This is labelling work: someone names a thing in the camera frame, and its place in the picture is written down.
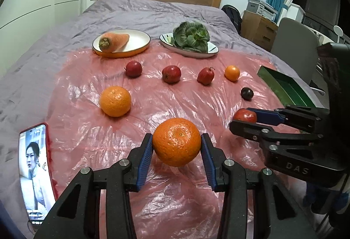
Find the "white desk lamp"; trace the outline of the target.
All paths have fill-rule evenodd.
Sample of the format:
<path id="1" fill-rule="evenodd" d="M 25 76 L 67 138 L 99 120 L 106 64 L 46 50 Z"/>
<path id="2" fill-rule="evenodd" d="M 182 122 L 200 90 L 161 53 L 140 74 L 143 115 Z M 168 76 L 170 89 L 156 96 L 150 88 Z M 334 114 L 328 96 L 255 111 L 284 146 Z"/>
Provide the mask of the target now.
<path id="1" fill-rule="evenodd" d="M 335 32 L 336 36 L 337 36 L 337 43 L 339 43 L 340 41 L 340 37 L 343 37 L 343 30 L 341 29 L 340 26 L 335 25 L 333 27 L 333 31 Z"/>

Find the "smartphone in red case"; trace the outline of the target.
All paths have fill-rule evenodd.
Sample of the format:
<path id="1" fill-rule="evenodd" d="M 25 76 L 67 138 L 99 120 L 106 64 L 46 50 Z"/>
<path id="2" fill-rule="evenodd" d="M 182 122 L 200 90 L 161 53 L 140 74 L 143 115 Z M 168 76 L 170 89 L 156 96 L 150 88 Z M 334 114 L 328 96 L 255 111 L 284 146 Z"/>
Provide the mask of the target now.
<path id="1" fill-rule="evenodd" d="M 39 227 L 56 202 L 49 168 L 49 135 L 46 123 L 19 133 L 18 168 L 21 194 L 29 222 Z"/>

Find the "grey storage box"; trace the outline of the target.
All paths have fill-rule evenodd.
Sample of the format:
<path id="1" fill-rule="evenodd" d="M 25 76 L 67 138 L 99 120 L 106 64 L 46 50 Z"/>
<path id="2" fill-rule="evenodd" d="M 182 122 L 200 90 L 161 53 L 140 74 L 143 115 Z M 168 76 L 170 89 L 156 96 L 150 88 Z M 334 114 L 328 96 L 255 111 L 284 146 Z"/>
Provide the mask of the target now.
<path id="1" fill-rule="evenodd" d="M 272 22 L 275 22 L 278 14 L 278 11 L 262 0 L 248 0 L 246 11 L 261 15 Z"/>

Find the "large orange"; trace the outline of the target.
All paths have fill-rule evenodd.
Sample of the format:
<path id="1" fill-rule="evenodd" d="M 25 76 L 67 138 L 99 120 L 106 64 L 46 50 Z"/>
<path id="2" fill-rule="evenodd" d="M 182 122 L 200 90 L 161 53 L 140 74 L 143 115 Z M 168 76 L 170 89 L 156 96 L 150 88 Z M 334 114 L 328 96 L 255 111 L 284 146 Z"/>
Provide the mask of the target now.
<path id="1" fill-rule="evenodd" d="M 190 163 L 201 149 L 201 135 L 195 124 L 184 118 L 171 118 L 153 133 L 152 146 L 157 157 L 171 167 Z"/>

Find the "red apple with stem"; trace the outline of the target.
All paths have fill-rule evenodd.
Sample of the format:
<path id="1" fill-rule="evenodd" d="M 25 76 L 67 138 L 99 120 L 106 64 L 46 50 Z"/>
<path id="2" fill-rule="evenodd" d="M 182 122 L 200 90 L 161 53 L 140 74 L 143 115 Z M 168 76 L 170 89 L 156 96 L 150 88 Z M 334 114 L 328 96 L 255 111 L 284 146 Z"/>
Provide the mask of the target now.
<path id="1" fill-rule="evenodd" d="M 215 73 L 213 67 L 205 67 L 203 68 L 197 77 L 197 82 L 201 83 L 204 86 L 208 86 L 212 83 Z"/>

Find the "grey office chair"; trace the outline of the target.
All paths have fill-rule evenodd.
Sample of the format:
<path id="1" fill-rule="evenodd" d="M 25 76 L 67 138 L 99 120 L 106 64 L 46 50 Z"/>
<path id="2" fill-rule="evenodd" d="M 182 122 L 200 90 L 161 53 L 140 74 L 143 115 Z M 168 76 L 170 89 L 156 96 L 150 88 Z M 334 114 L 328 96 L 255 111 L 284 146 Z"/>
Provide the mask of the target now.
<path id="1" fill-rule="evenodd" d="M 326 92 L 312 81 L 319 60 L 318 46 L 318 37 L 308 27 L 284 17 L 279 23 L 271 53 L 287 63 L 312 90 L 324 96 Z"/>

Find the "pink plastic sheet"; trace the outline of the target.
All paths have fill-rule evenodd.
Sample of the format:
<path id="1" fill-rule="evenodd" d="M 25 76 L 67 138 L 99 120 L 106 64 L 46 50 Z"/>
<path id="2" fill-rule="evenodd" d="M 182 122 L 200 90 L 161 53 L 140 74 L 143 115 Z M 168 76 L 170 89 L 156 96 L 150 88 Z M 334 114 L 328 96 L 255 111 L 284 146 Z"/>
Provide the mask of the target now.
<path id="1" fill-rule="evenodd" d="M 258 77 L 261 66 L 276 69 L 269 57 L 221 49 L 210 59 L 175 54 L 154 41 L 136 56 L 142 64 L 139 78 L 125 75 L 126 59 L 101 58 L 89 49 L 70 53 L 56 75 L 48 108 L 51 139 L 51 172 L 57 193 L 82 167 L 108 168 L 140 145 L 146 133 L 171 118 L 193 122 L 210 135 L 226 156 L 253 170 L 263 168 L 257 143 L 233 136 L 229 122 L 240 108 L 275 109 L 281 106 L 273 91 Z M 179 82 L 168 84 L 162 70 L 169 65 L 182 72 Z M 235 65 L 240 77 L 231 82 L 224 76 Z M 212 83 L 197 82 L 199 72 L 213 67 Z M 100 108 L 104 89 L 120 86 L 131 94 L 131 109 L 114 118 Z M 241 89 L 253 90 L 246 101 Z M 138 238 L 215 238 L 221 217 L 223 195 L 208 186 L 201 157 L 183 167 L 170 167 L 152 158 L 145 185 L 131 194 L 133 221 Z"/>

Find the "small orange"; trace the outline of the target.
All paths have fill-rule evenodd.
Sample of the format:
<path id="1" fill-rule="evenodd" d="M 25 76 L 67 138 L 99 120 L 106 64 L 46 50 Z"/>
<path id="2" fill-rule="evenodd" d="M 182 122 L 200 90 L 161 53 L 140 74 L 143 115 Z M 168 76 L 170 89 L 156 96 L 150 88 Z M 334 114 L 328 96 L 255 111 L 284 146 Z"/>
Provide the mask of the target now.
<path id="1" fill-rule="evenodd" d="M 240 70 L 235 65 L 229 65 L 225 69 L 224 76 L 231 82 L 236 82 L 240 77 Z"/>

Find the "orange rimmed plate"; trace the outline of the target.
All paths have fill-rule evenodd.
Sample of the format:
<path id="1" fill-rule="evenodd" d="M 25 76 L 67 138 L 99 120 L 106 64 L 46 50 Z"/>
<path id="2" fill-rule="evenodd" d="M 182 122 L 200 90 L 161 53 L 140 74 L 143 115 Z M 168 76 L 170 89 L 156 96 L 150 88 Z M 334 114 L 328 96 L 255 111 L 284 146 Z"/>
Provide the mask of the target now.
<path id="1" fill-rule="evenodd" d="M 129 34 L 128 43 L 118 51 L 114 51 L 111 53 L 102 52 L 98 46 L 98 42 L 100 41 L 100 38 L 103 35 L 102 34 L 93 41 L 93 45 L 92 45 L 92 49 L 97 55 L 100 55 L 106 58 L 132 57 L 134 55 L 140 54 L 143 51 L 145 51 L 148 48 L 149 43 L 151 41 L 151 38 L 147 33 L 143 31 L 135 30 L 135 29 L 119 29 L 119 30 L 110 31 L 110 32 Z"/>

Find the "green metal tray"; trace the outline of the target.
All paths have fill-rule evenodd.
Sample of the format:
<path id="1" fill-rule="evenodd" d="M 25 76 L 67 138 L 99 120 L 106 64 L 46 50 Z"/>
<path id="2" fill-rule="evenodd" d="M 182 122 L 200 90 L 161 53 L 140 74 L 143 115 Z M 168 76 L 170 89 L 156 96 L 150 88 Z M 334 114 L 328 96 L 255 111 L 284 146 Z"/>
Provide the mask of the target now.
<path id="1" fill-rule="evenodd" d="M 310 108 L 316 107 L 307 93 L 292 77 L 265 66 L 260 67 L 257 75 L 275 93 L 284 106 L 296 105 Z"/>

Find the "black backpack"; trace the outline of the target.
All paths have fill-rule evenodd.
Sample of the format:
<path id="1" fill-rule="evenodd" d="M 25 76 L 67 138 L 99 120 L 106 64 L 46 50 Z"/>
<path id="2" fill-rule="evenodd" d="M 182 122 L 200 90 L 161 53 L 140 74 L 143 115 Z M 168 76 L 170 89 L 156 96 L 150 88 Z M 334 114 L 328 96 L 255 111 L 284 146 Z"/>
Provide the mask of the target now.
<path id="1" fill-rule="evenodd" d="M 230 21 L 240 35 L 242 30 L 242 17 L 238 9 L 232 5 L 226 4 L 221 8 L 221 10 L 230 18 Z"/>

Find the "dark purple plum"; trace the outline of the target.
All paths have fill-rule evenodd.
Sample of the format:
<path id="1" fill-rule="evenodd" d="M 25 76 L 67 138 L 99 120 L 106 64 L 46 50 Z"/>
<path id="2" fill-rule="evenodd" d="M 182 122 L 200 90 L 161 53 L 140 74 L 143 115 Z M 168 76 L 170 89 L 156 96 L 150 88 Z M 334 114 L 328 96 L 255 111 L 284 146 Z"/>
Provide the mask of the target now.
<path id="1" fill-rule="evenodd" d="M 254 92 L 251 88 L 244 87 L 241 89 L 240 95 L 244 100 L 250 101 L 250 100 L 252 100 L 252 98 L 254 96 Z"/>

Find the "white patterned plate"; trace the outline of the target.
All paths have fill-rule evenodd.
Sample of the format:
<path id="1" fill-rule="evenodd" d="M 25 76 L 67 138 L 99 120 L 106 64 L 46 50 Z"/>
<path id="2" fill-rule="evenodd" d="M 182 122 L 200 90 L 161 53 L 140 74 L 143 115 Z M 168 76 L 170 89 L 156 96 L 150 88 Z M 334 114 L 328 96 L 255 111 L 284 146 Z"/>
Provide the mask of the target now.
<path id="1" fill-rule="evenodd" d="M 218 47 L 211 42 L 208 42 L 208 52 L 201 53 L 201 52 L 187 51 L 185 49 L 181 49 L 181 48 L 177 48 L 177 47 L 173 46 L 171 43 L 172 38 L 173 38 L 172 33 L 165 33 L 165 34 L 160 35 L 160 42 L 164 47 L 166 47 L 166 49 L 169 49 L 170 51 L 175 52 L 175 53 L 180 54 L 180 55 L 185 56 L 185 57 L 205 59 L 205 58 L 211 58 L 214 55 L 219 53 Z"/>

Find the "small red fruit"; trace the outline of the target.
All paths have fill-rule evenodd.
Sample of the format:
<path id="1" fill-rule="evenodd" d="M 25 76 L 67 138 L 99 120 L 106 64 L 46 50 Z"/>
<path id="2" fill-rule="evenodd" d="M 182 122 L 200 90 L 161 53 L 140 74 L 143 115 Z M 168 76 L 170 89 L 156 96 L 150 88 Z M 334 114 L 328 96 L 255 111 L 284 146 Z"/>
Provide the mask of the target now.
<path id="1" fill-rule="evenodd" d="M 138 61 L 129 61 L 125 67 L 125 73 L 130 78 L 137 78 L 142 74 L 142 65 Z"/>

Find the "white wardrobe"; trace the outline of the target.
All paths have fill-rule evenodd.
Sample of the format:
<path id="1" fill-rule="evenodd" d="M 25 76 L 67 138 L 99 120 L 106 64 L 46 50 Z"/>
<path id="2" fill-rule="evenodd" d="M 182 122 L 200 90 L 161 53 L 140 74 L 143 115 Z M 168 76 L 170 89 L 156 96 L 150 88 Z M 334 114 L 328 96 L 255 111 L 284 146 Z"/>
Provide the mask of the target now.
<path id="1" fill-rule="evenodd" d="M 81 13 L 81 0 L 4 0 L 1 4 L 1 74 L 45 33 Z"/>

